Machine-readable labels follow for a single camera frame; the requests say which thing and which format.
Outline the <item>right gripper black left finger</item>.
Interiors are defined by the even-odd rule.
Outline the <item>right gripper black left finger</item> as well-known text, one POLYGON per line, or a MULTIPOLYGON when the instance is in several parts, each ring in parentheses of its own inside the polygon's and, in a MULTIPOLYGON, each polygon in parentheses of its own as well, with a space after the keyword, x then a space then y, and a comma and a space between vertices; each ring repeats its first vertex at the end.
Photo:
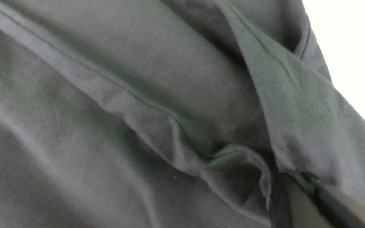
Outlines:
POLYGON ((331 228, 330 223, 287 173, 275 173, 270 195, 272 228, 331 228))

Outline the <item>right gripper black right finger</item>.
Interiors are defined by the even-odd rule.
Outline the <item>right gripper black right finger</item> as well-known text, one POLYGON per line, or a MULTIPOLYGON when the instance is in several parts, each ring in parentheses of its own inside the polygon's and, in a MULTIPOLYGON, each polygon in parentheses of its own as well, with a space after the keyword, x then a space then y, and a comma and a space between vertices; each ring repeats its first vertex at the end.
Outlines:
POLYGON ((310 182, 313 201, 334 228, 365 228, 365 205, 320 179, 310 182))

